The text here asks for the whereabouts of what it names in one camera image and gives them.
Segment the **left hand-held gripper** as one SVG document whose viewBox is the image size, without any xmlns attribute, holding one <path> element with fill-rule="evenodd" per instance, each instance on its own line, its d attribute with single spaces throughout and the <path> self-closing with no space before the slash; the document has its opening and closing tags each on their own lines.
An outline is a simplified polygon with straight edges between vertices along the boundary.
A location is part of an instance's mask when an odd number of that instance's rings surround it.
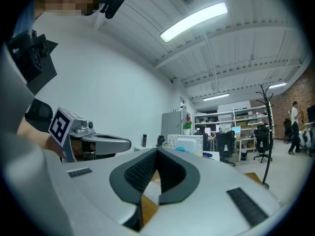
<svg viewBox="0 0 315 236">
<path fill-rule="evenodd" d="M 72 139 L 95 143 L 92 160 L 114 157 L 116 153 L 131 148 L 129 139 L 97 134 L 92 121 L 85 120 L 62 106 L 59 106 L 55 112 L 48 132 L 57 144 L 61 158 L 66 162 L 77 162 L 72 151 Z"/>
</svg>

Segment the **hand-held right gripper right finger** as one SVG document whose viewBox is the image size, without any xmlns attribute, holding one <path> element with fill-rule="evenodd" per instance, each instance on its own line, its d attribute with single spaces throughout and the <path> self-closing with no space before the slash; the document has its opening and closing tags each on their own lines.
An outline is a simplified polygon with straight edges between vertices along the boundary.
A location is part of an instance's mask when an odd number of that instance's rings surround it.
<svg viewBox="0 0 315 236">
<path fill-rule="evenodd" d="M 278 223 L 279 201 L 261 184 L 225 163 L 168 150 L 194 165 L 196 189 L 182 202 L 161 204 L 147 236 L 264 236 Z"/>
</svg>

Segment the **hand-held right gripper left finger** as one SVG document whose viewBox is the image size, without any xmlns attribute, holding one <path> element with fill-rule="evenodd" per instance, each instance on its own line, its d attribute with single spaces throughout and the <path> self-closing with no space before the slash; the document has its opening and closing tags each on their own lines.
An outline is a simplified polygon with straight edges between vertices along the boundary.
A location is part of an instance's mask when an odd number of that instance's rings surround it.
<svg viewBox="0 0 315 236">
<path fill-rule="evenodd" d="M 151 219 L 143 224 L 142 191 L 136 182 L 143 175 L 152 178 L 155 149 L 108 159 L 78 163 L 56 163 L 56 191 L 68 217 L 72 236 L 155 236 Z"/>
</svg>

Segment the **person's left hand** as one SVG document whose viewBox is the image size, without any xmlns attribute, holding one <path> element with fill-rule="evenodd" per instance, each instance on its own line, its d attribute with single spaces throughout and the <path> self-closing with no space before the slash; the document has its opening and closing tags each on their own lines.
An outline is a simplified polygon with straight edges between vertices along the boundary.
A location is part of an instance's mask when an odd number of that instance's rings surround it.
<svg viewBox="0 0 315 236">
<path fill-rule="evenodd" d="M 88 161 L 93 159 L 92 154 L 95 152 L 95 143 L 72 139 L 71 146 L 76 161 Z"/>
</svg>

